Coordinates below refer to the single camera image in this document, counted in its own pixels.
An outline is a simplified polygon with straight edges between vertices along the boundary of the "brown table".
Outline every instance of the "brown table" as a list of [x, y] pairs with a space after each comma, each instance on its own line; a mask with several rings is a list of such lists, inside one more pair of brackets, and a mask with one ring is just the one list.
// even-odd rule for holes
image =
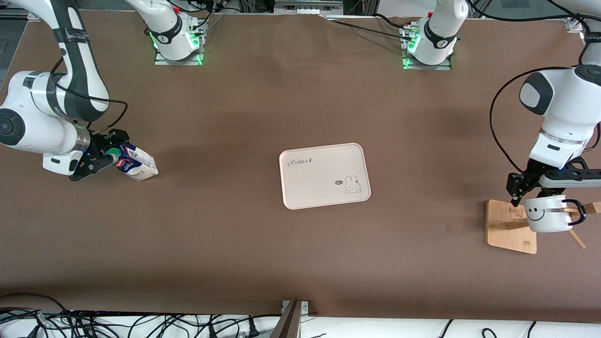
[[[490, 101], [522, 71], [576, 63], [582, 43], [561, 21], [470, 20], [453, 71], [425, 72], [402, 69], [398, 40], [317, 16], [225, 17], [202, 67], [154, 66], [136, 13], [83, 18], [111, 97], [130, 103], [118, 127], [160, 175], [71, 183], [0, 147], [2, 293], [71, 309], [270, 313], [298, 298], [325, 316], [601, 320], [599, 220], [577, 229], [586, 250], [566, 233], [539, 235], [533, 256], [484, 240], [484, 202], [508, 200], [511, 171]], [[9, 76], [58, 57], [50, 29], [30, 23]], [[495, 121], [524, 166], [542, 120], [519, 86]], [[371, 198], [286, 209], [279, 154], [348, 142], [365, 150]], [[599, 151], [587, 159], [601, 165]], [[51, 307], [30, 301], [12, 304]]]

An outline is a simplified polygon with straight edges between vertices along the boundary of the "mug rack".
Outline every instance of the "mug rack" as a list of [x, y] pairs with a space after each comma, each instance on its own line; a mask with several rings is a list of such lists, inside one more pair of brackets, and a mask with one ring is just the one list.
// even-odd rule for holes
[[[577, 208], [562, 208], [570, 216], [579, 216]], [[587, 215], [601, 214], [601, 202], [584, 205]], [[570, 235], [576, 243], [586, 249], [584, 243], [573, 230]], [[526, 210], [522, 205], [514, 207], [511, 203], [489, 200], [486, 203], [486, 243], [503, 249], [535, 254], [537, 250], [536, 232], [530, 230]]]

